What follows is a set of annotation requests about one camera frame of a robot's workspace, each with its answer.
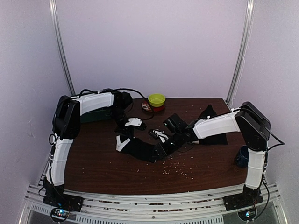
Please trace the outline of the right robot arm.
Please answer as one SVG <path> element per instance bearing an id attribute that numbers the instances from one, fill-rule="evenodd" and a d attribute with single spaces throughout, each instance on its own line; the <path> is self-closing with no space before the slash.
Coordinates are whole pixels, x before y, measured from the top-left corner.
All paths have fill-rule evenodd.
<path id="1" fill-rule="evenodd" d="M 204 176 L 207 183 L 202 189 L 215 189 L 228 187 L 244 182 L 240 194 L 240 203 L 244 206 L 251 205 L 258 197 L 263 174 L 266 170 L 268 156 L 268 141 L 270 137 L 270 121 L 250 102 L 243 103 L 240 107 L 227 113 L 217 115 L 209 105 L 199 118 L 186 124 L 177 114 L 171 115 L 164 125 L 172 133 L 165 134 L 158 129 L 150 130 L 150 135 L 159 138 L 161 143 L 156 145 L 160 156 L 170 155 L 178 151 L 184 144 L 201 144 L 204 149 L 211 149 L 219 145 L 216 153 L 224 153 L 226 149 L 236 150 L 242 143 L 246 147 L 247 173 L 243 178 L 234 177 L 235 171 L 219 171 L 222 165 L 211 165 L 212 177 Z"/>

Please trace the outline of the black underwear white trim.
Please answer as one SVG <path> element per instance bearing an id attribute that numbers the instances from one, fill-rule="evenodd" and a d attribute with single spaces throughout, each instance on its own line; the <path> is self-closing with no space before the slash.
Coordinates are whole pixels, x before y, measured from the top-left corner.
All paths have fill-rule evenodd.
<path id="1" fill-rule="evenodd" d="M 150 162 L 153 144 L 146 143 L 139 138 L 129 138 L 124 135 L 116 136 L 116 150 L 128 154 L 136 159 Z"/>

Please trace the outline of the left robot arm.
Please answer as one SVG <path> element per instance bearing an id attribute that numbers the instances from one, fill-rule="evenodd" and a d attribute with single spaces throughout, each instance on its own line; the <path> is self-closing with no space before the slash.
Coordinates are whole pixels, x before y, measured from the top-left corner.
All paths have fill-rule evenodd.
<path id="1" fill-rule="evenodd" d="M 134 129 L 145 130 L 146 124 L 140 118 L 128 118 L 125 109 L 133 102 L 129 89 L 103 89 L 91 91 L 84 89 L 79 94 L 59 99 L 52 121 L 52 145 L 49 154 L 49 166 L 43 181 L 45 198 L 57 207 L 68 203 L 64 192 L 64 171 L 73 140 L 81 128 L 81 116 L 102 108 L 109 108 L 111 118 L 115 120 L 118 131 L 131 137 Z"/>

